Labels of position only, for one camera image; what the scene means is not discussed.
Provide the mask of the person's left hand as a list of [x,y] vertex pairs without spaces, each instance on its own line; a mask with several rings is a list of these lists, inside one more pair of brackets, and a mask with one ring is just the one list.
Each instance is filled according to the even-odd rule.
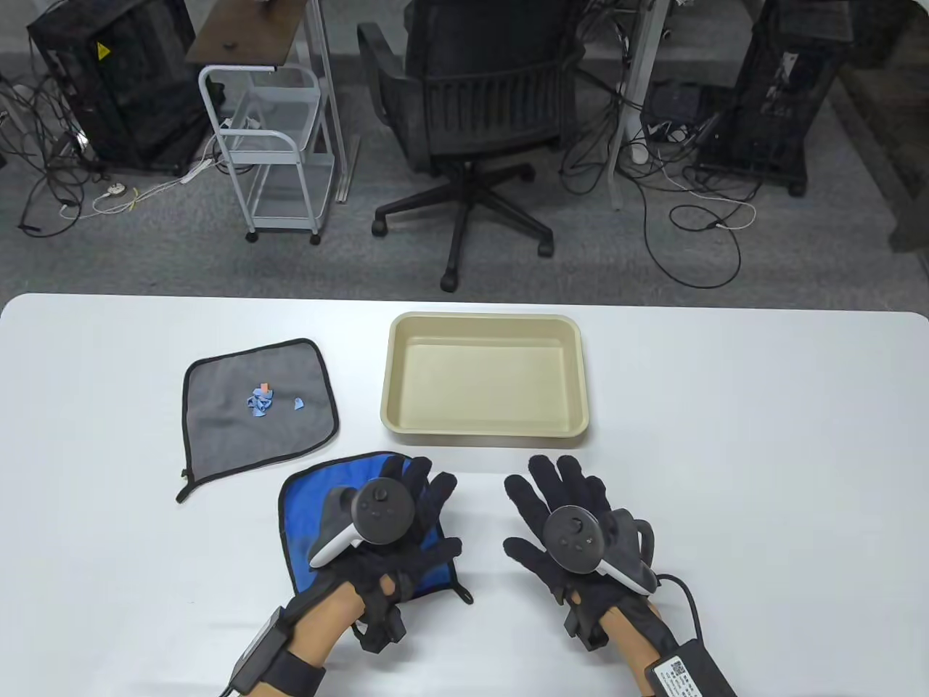
[[392,455],[377,478],[352,495],[351,534],[335,544],[338,554],[313,567],[349,583],[362,600],[351,621],[363,651],[381,653],[406,634],[399,604],[417,597],[422,581],[435,571],[454,572],[462,541],[445,538],[439,518],[457,486],[446,472],[430,477],[432,462]]

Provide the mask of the person's right hand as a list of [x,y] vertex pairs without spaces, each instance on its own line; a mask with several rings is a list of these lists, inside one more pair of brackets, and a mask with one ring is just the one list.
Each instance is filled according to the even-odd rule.
[[659,587],[651,525],[611,507],[606,486],[576,458],[534,455],[530,475],[505,478],[504,490],[536,541],[509,537],[502,548],[568,607],[566,631],[588,651],[607,645],[603,617],[620,611],[657,653],[677,645],[650,604]]

